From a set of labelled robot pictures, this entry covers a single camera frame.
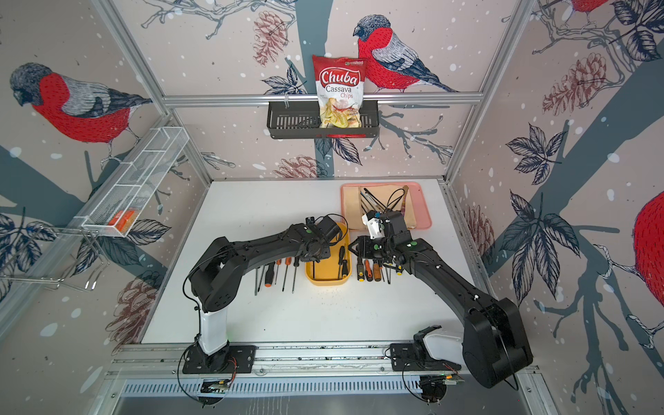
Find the large black yellow-capped screwdriver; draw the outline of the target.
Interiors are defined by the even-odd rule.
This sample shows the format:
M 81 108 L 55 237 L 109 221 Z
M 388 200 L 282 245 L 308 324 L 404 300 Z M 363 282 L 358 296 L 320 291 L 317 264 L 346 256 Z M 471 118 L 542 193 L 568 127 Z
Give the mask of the large black yellow-capped screwdriver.
M 299 268 L 299 265 L 300 265 L 300 257 L 299 256 L 294 257 L 293 265 L 294 265 L 294 270 L 293 270 L 293 280 L 292 280 L 292 294 L 295 293 L 295 288 L 296 288 L 297 271 L 298 271 L 298 268 Z

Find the slim orange black screwdriver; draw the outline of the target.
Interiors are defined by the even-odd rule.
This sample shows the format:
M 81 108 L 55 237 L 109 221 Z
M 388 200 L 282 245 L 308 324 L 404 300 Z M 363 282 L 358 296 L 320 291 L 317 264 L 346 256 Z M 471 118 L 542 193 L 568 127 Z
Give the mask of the slim orange black screwdriver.
M 372 266 L 369 263 L 368 259 L 365 259 L 363 261 L 363 266 L 364 266 L 364 279 L 368 282 L 372 282 L 374 280 L 374 277 L 372 272 Z

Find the large orange black screwdriver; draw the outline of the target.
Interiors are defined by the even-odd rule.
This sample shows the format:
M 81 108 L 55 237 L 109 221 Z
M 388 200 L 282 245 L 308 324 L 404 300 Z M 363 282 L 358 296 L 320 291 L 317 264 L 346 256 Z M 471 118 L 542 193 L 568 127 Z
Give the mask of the large orange black screwdriver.
M 285 291 L 285 285 L 286 285 L 286 282 L 287 282 L 288 271 L 289 271 L 289 267 L 290 267 L 291 264 L 292 264 L 292 257 L 287 257 L 285 259 L 286 268 L 285 268 L 284 280 L 283 280 L 283 283 L 282 283 L 282 292 Z

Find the black orange-tipped screwdriver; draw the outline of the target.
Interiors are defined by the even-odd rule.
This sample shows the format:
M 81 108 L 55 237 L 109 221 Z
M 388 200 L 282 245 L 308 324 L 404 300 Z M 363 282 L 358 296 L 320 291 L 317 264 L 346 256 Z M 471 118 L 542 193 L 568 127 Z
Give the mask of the black orange-tipped screwdriver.
M 264 286 L 271 287 L 274 282 L 276 263 L 271 262 L 266 268 Z

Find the black yellow deli screwdriver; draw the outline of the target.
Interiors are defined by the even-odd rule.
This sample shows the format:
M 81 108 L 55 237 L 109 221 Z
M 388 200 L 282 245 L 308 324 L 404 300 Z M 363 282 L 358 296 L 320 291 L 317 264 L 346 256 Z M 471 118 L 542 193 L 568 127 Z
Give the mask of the black yellow deli screwdriver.
M 261 277 L 261 272 L 260 268 L 255 269 L 255 286 L 254 286 L 254 296 L 258 295 L 259 288 L 260 288 L 260 277 Z

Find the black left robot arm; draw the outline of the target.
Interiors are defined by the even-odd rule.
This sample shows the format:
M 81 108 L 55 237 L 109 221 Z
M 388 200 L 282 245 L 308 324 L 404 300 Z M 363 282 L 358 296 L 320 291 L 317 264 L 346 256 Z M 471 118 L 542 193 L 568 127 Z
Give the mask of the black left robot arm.
M 328 259 L 344 236 L 336 221 L 325 215 L 256 240 L 213 240 L 185 278 L 200 311 L 197 349 L 214 356 L 229 345 L 225 309 L 237 297 L 247 273 L 288 257 L 302 262 Z

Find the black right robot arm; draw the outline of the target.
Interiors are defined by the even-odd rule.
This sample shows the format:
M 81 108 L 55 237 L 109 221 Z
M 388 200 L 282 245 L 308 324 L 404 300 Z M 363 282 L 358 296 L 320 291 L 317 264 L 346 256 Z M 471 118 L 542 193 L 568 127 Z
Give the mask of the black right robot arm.
M 356 238 L 349 250 L 406 271 L 444 300 L 463 325 L 463 361 L 478 383 L 494 387 L 533 363 L 520 311 L 511 300 L 498 300 L 463 278 L 431 244 L 412 237 L 400 212 L 371 210 L 362 223 L 369 235 Z

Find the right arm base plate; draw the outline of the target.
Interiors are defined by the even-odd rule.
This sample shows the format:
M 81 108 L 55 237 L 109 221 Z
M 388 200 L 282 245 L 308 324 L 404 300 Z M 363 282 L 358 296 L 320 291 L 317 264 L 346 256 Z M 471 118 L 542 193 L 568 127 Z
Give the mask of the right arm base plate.
M 426 352 L 418 354 L 411 342 L 391 343 L 386 356 L 394 372 L 440 371 L 458 372 L 462 365 L 453 361 L 435 360 Z

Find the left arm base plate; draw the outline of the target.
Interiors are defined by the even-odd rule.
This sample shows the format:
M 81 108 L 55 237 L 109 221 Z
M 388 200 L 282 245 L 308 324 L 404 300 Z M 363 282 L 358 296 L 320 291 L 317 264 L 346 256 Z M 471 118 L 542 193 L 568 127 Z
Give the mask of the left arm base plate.
M 208 356 L 196 343 L 190 346 L 184 355 L 183 373 L 185 375 L 250 374 L 256 352 L 257 347 L 254 345 L 228 344 Z

